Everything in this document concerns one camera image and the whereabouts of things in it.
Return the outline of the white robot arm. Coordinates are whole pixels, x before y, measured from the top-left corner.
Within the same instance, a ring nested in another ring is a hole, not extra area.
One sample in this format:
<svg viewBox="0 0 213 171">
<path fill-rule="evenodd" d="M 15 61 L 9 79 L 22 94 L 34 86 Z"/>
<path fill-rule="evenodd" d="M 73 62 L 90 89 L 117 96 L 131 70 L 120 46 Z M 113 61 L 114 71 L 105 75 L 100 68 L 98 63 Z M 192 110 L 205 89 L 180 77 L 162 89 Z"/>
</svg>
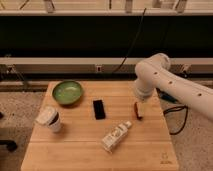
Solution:
<svg viewBox="0 0 213 171">
<path fill-rule="evenodd" d="M 170 66 L 169 57 L 163 53 L 138 62 L 135 66 L 137 79 L 133 84 L 135 95 L 144 101 L 159 88 L 213 121 L 213 89 L 172 74 Z"/>
</svg>

